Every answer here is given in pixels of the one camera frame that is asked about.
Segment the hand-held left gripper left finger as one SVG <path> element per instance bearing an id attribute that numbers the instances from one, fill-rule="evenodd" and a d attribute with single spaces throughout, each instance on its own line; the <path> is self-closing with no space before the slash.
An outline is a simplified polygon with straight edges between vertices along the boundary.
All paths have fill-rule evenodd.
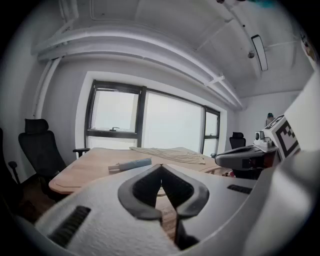
<path id="1" fill-rule="evenodd" d="M 73 254 L 178 253 L 179 248 L 159 220 L 136 219 L 119 202 L 120 185 L 149 168 L 131 169 L 88 183 L 45 212 L 36 229 L 49 236 L 77 206 L 83 206 L 90 212 L 66 247 Z"/>

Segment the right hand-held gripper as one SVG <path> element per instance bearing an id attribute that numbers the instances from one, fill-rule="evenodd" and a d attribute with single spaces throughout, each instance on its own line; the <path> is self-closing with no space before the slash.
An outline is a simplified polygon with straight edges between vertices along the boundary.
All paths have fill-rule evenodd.
<path id="1" fill-rule="evenodd" d="M 301 150 L 298 139 L 283 114 L 255 133 L 253 145 L 220 153 L 215 157 L 215 163 L 232 170 L 249 170 L 253 167 L 250 158 L 259 149 L 264 153 L 264 167 L 270 168 Z"/>

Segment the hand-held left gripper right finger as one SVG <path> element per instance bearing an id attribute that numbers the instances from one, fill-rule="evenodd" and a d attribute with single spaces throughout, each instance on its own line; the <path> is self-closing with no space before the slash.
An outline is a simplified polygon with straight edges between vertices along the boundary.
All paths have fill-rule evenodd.
<path id="1" fill-rule="evenodd" d="M 176 212 L 174 242 L 187 249 L 217 231 L 245 202 L 256 181 L 161 166 L 161 185 Z"/>

